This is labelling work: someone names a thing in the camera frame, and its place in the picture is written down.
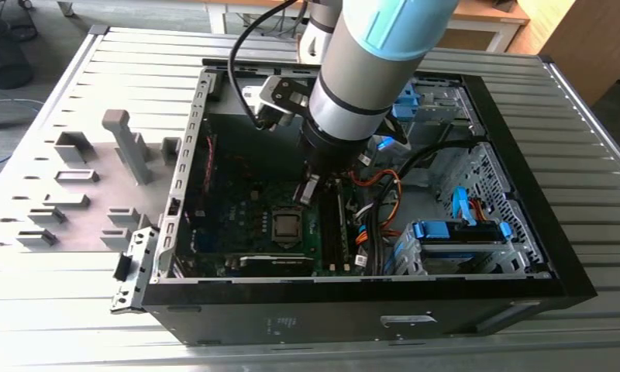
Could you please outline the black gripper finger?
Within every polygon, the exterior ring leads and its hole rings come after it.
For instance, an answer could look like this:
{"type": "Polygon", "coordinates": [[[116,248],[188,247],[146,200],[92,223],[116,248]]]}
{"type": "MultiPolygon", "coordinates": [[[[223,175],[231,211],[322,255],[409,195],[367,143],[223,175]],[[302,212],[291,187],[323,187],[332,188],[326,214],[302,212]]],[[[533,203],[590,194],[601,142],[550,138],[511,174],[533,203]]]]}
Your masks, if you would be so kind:
{"type": "Polygon", "coordinates": [[[319,185],[320,177],[318,174],[312,174],[310,178],[303,181],[295,192],[295,202],[302,205],[310,205],[315,196],[315,189],[319,185]]]}

